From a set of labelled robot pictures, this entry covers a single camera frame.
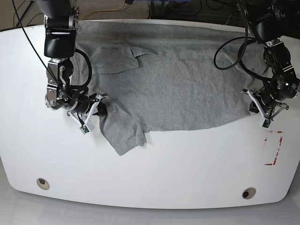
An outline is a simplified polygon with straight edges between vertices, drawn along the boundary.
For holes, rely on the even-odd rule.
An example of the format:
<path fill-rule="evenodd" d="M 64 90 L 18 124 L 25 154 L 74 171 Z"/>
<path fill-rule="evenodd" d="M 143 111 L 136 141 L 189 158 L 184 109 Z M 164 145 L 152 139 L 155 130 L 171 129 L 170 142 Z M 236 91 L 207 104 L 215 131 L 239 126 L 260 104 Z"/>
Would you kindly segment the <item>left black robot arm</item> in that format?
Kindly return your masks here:
<path fill-rule="evenodd" d="M 237 60 L 224 68 L 233 68 L 239 64 L 242 69 L 255 79 L 261 80 L 264 86 L 258 91 L 244 90 L 252 102 L 249 110 L 260 113 L 264 119 L 273 120 L 288 105 L 285 99 L 296 97 L 300 91 L 300 80 L 291 64 L 291 55 L 280 38 L 284 28 L 277 19 L 273 0 L 239 0 L 237 7 L 242 15 L 245 36 L 240 46 Z M 242 57 L 248 45 L 258 43 L 265 46 L 264 62 L 272 69 L 271 78 L 262 77 L 249 69 L 242 62 Z"/>

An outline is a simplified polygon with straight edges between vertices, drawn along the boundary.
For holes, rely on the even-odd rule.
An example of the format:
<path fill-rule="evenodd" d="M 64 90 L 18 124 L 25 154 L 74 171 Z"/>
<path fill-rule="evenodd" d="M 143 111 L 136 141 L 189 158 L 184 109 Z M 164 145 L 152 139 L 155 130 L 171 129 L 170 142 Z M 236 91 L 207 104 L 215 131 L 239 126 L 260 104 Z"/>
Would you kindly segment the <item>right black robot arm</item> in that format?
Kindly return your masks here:
<path fill-rule="evenodd" d="M 92 72 L 90 60 L 75 47 L 79 7 L 75 0 L 38 0 L 37 5 L 44 14 L 44 55 L 50 58 L 46 68 L 46 104 L 53 110 L 64 108 L 69 113 L 85 114 L 97 99 L 87 95 Z M 82 55 L 88 66 L 87 81 L 81 85 L 71 85 L 70 81 L 74 71 L 70 59 L 75 53 Z"/>

